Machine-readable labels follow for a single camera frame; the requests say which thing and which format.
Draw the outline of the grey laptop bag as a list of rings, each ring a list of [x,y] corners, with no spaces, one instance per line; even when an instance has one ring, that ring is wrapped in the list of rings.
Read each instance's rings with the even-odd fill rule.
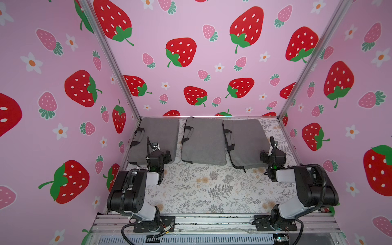
[[[181,140],[181,160],[187,163],[226,165],[223,120],[189,117]]]
[[[260,160],[260,153],[268,153],[271,144],[259,120],[224,120],[222,126],[230,162],[235,169],[267,167]]]
[[[162,152],[170,151],[169,163],[173,163],[177,151],[179,125],[180,122],[176,118],[143,118],[135,131],[127,162],[136,166],[147,165],[148,137],[151,143],[159,144]]]

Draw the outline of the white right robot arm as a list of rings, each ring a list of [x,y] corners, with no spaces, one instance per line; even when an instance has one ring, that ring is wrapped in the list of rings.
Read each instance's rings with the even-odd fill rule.
[[[273,182],[294,183],[296,195],[275,205],[269,216],[256,217],[253,225],[281,230],[300,217],[339,203],[339,195],[323,167],[318,164],[285,167],[286,153],[278,149],[272,136],[270,143],[269,152],[260,153],[260,160],[267,163],[264,174]]]

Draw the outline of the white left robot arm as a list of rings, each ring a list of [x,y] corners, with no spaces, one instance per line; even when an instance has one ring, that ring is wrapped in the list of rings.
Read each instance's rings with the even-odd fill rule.
[[[159,143],[151,142],[147,137],[147,168],[122,170],[117,174],[107,199],[107,209],[135,219],[135,231],[160,229],[160,211],[146,201],[146,187],[162,183],[164,165],[171,159],[170,151],[161,151]]]

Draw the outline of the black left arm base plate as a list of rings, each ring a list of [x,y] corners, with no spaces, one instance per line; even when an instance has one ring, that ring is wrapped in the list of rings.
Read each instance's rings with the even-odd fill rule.
[[[176,217],[164,215],[156,217],[153,221],[142,221],[134,226],[134,233],[161,233],[173,232],[175,228]]]

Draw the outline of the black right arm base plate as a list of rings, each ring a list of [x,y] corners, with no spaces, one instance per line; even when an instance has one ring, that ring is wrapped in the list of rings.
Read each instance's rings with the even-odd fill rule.
[[[295,221],[284,223],[283,225],[272,225],[271,216],[268,214],[255,215],[251,224],[254,225],[257,231],[297,231]]]

